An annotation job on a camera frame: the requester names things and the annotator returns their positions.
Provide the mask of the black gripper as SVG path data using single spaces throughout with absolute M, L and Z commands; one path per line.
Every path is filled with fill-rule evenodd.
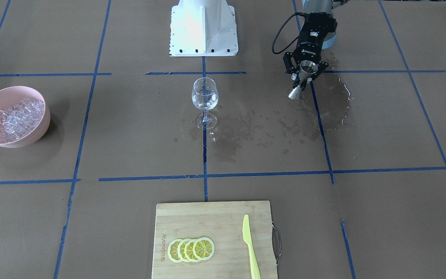
M 321 51 L 325 38 L 329 33 L 336 32 L 337 21 L 327 12 L 315 12 L 297 14 L 304 18 L 303 26 L 299 32 L 294 53 L 285 52 L 283 62 L 287 74 L 297 73 L 297 64 L 303 60 L 310 60 L 319 64 L 317 71 L 309 78 L 309 82 L 315 81 L 328 67 L 329 63 L 321 61 Z

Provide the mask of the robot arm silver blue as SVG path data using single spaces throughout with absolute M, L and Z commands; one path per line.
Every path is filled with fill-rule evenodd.
M 299 35 L 294 40 L 296 47 L 283 57 L 286 72 L 294 80 L 293 87 L 314 81 L 329 66 L 322 60 L 321 53 L 336 42 L 338 23 L 332 10 L 346 3 L 347 0 L 303 1 L 303 12 L 296 14 L 304 18 Z

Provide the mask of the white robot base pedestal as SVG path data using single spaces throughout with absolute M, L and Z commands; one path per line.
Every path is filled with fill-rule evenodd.
M 170 16 L 170 56 L 238 55 L 235 9 L 226 0 L 180 0 Z

